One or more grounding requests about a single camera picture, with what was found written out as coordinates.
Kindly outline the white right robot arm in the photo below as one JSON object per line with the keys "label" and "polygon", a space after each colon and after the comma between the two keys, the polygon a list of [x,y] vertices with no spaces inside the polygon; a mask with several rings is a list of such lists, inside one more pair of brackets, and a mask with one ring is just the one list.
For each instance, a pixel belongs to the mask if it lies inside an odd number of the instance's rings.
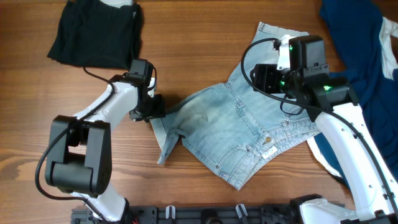
{"label": "white right robot arm", "polygon": [[397,182],[382,159],[358,99],[345,79],[330,78],[326,63],[290,66],[272,75],[254,68],[244,75],[259,93],[300,106],[326,137],[343,170],[355,210],[317,195],[293,199],[294,223],[397,223]]}

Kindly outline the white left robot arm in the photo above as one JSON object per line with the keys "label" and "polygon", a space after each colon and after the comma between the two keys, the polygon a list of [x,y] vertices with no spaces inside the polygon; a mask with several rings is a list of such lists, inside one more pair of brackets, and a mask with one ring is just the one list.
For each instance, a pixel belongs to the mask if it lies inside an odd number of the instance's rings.
{"label": "white left robot arm", "polygon": [[65,193],[62,200],[80,200],[88,207],[90,222],[134,223],[128,200],[110,182],[111,133],[127,114],[133,121],[145,122],[164,114],[164,100],[154,93],[155,87],[153,76],[115,75],[86,109],[73,116],[58,115],[35,172],[39,192],[59,200],[41,187],[43,169],[47,185]]}

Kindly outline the light blue denim shorts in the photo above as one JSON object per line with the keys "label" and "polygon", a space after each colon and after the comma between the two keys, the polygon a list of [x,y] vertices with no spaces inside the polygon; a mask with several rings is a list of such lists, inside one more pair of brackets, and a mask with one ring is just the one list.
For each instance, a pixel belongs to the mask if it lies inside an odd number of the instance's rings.
{"label": "light blue denim shorts", "polygon": [[236,189],[275,156],[319,134],[306,112],[252,89],[249,73],[258,63],[277,63],[271,41],[253,47],[228,81],[200,90],[153,119],[164,164],[178,140],[209,170]]}

